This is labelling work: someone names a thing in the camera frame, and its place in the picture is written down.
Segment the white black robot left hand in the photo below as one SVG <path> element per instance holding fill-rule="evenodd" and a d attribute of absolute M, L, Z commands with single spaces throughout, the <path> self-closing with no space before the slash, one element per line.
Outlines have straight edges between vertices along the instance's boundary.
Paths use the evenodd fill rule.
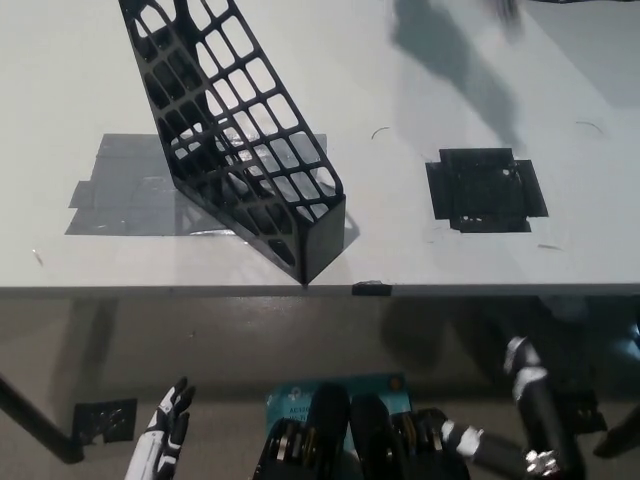
<path fill-rule="evenodd" d="M 181 378 L 158 404 L 138 438 L 125 480 L 173 479 L 189 428 L 195 387 Z"/>

